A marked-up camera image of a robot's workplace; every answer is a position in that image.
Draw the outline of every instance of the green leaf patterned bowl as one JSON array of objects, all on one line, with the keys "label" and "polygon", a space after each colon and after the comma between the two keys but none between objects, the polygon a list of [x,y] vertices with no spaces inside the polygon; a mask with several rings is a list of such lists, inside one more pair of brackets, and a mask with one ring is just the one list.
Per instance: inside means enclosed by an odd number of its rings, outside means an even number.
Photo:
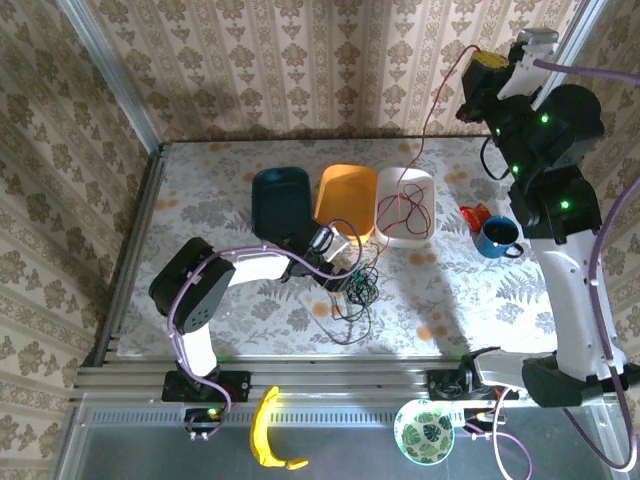
[{"label": "green leaf patterned bowl", "polygon": [[455,434],[449,412],[428,400],[404,405],[393,425],[393,434],[404,456],[418,465],[436,465],[451,450]]}]

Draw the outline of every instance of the floral tablecloth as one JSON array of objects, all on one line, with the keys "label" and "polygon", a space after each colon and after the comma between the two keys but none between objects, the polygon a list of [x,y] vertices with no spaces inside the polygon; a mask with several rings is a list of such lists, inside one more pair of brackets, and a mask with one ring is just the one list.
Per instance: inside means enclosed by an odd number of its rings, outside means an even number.
[{"label": "floral tablecloth", "polygon": [[[333,318],[330,298],[311,279],[282,285],[256,281],[227,290],[209,322],[218,354],[458,355],[502,346],[553,350],[553,317],[544,279],[530,247],[517,259],[489,260],[476,250],[460,205],[483,202],[511,216],[509,181],[486,176],[478,160],[483,139],[428,139],[417,167],[436,182],[436,232],[425,248],[387,249],[379,259],[380,298],[372,306],[372,333],[350,346],[333,343],[366,332]],[[166,168],[130,305],[119,355],[169,354],[165,320],[148,296],[151,280],[191,237],[216,249],[254,245],[251,181],[265,168],[299,166],[311,178],[314,200],[322,172],[335,163],[377,170],[411,161],[419,141],[402,139],[184,143],[165,148]],[[488,148],[489,167],[505,168]],[[365,258],[375,248],[370,240]],[[355,249],[347,254],[354,260]]]}]

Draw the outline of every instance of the patterned wallpaper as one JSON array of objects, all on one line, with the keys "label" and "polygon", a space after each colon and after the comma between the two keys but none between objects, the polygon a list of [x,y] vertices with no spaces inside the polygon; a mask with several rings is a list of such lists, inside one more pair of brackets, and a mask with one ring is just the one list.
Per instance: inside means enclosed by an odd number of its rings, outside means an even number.
[{"label": "patterned wallpaper", "polygon": [[[416,135],[464,46],[576,0],[89,0],[162,141]],[[428,133],[481,133],[443,91]]]},{"label": "patterned wallpaper", "polygon": [[146,152],[54,1],[0,1],[0,479],[44,478]]},{"label": "patterned wallpaper", "polygon": [[[640,73],[640,2],[609,0],[576,65]],[[602,103],[606,137],[583,165],[604,215],[640,174],[640,89],[622,82],[568,79],[592,89]],[[603,255],[618,335],[627,355],[640,362],[640,195],[614,223]],[[640,389],[632,395],[640,429]]]}]

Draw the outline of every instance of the banana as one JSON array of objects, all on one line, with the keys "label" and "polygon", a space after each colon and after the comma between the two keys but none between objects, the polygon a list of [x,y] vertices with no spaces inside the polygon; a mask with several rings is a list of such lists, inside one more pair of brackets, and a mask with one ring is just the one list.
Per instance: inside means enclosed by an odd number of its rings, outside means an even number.
[{"label": "banana", "polygon": [[269,438],[267,437],[267,429],[269,428],[269,420],[271,412],[278,401],[278,387],[271,387],[265,392],[258,403],[258,408],[253,417],[251,424],[251,433],[249,434],[249,444],[251,445],[251,453],[256,457],[258,463],[265,467],[285,467],[288,470],[297,470],[309,463],[306,458],[296,458],[293,460],[280,460],[271,451]]}]

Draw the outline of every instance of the mug handle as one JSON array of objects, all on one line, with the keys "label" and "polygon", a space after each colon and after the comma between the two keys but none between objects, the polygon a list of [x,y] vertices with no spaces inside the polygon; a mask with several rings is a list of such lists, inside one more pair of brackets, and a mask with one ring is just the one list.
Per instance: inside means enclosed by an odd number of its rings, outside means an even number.
[{"label": "mug handle", "polygon": [[507,253],[505,252],[505,254],[503,255],[503,257],[507,257],[507,258],[520,258],[522,256],[522,254],[524,253],[524,248],[522,247],[522,245],[520,245],[519,243],[514,243],[513,245],[511,245],[511,247],[515,248],[516,250],[518,250],[518,253],[516,254],[511,254],[511,253]]}]

